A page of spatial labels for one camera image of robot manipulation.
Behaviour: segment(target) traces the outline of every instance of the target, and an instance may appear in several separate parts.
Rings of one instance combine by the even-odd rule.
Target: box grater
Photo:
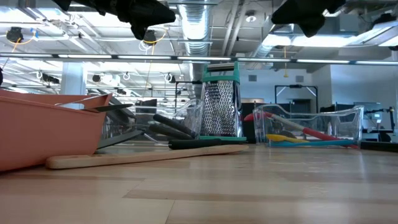
[[[225,75],[227,71],[233,71],[233,75]],[[206,68],[201,93],[204,102],[201,139],[246,140],[243,138],[239,84],[238,62],[209,65]]]

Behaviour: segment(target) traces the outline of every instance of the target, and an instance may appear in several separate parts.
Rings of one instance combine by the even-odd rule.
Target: light wood table
[[[33,167],[0,175],[0,223],[398,223],[398,154],[251,146],[226,156]]]

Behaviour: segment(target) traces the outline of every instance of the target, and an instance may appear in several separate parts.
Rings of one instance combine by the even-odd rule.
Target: metal grater
[[[212,77],[208,74],[209,71],[203,79],[201,98],[204,105],[200,136],[227,137],[232,141],[241,141],[243,131],[239,74],[235,72],[234,76]]]

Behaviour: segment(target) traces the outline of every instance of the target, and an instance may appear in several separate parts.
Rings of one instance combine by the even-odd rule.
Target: salmon plastic basin
[[[51,156],[93,154],[106,113],[55,106],[90,97],[0,90],[0,171],[44,164]],[[107,106],[110,99],[111,94],[81,104]]]

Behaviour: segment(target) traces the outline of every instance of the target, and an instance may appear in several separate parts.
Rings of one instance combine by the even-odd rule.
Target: yellow utensil
[[[308,142],[306,140],[302,140],[302,139],[295,139],[295,138],[289,138],[286,136],[281,136],[278,134],[266,134],[267,138],[271,141],[288,141],[288,142],[294,142],[294,143],[300,143],[300,142]]]

